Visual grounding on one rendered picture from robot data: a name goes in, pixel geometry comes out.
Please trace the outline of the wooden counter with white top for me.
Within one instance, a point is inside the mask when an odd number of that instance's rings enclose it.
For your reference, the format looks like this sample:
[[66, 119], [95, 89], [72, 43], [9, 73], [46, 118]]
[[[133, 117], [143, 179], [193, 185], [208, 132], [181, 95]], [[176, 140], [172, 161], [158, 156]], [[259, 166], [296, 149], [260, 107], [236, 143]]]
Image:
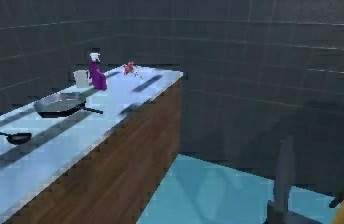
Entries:
[[0, 224], [135, 224], [180, 148], [179, 71], [116, 68], [87, 107], [43, 119], [32, 105], [0, 116]]

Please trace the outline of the white mug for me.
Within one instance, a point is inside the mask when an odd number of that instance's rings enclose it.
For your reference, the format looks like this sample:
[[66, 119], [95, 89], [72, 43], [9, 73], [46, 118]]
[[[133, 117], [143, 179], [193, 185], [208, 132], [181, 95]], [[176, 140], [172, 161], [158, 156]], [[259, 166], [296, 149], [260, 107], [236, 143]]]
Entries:
[[88, 70], [77, 70], [73, 72], [77, 88], [87, 88], [89, 86], [90, 73]]

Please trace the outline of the small black ladle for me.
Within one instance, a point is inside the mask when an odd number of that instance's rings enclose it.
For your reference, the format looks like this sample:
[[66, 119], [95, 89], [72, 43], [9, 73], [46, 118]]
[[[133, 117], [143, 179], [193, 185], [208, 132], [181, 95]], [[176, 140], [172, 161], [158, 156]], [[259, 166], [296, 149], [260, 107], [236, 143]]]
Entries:
[[31, 138], [32, 134], [31, 133], [14, 133], [14, 134], [9, 134], [9, 133], [4, 133], [0, 132], [0, 135], [5, 136], [6, 140], [13, 145], [21, 145], [27, 143]]

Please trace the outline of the red tomato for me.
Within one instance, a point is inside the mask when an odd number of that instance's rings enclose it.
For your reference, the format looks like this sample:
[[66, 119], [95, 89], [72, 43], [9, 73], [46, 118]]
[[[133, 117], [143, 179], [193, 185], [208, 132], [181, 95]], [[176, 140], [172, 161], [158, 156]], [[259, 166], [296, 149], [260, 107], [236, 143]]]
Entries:
[[136, 74], [136, 71], [135, 71], [136, 68], [137, 68], [137, 65], [133, 61], [128, 62], [127, 64], [124, 65], [124, 74], [125, 75], [129, 73]]

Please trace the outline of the purple spray bottle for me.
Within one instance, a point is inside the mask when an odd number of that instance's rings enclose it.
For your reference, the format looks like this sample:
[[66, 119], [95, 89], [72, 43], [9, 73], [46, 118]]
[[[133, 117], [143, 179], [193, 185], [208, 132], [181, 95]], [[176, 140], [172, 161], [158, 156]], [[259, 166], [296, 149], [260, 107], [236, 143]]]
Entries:
[[107, 89], [107, 84], [106, 84], [106, 77], [105, 75], [100, 71], [99, 64], [100, 64], [100, 59], [99, 59], [100, 54], [97, 52], [92, 52], [90, 54], [91, 58], [91, 64], [90, 64], [90, 78], [92, 79], [92, 85], [95, 89], [97, 90], [102, 90], [105, 91]]

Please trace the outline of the grey frying pan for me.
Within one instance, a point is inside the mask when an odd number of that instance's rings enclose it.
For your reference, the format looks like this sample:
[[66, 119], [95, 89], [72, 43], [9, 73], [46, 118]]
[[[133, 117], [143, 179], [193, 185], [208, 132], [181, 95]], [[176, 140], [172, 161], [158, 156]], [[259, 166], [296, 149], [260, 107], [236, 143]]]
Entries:
[[103, 114], [103, 111], [88, 108], [86, 97], [79, 92], [56, 93], [36, 101], [35, 111], [42, 118], [68, 117], [80, 110]]

